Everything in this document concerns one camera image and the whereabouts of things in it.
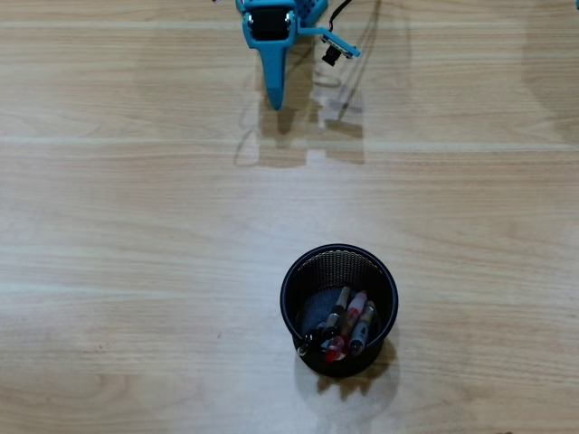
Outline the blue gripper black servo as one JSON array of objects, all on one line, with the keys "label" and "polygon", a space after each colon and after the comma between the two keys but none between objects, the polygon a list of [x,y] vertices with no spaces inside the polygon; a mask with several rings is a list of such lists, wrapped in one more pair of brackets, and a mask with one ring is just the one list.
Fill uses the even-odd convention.
[{"label": "blue gripper black servo", "polygon": [[242,30],[248,46],[261,58],[263,79],[271,106],[279,110],[285,92],[285,66],[298,35],[295,1],[239,0]]}]

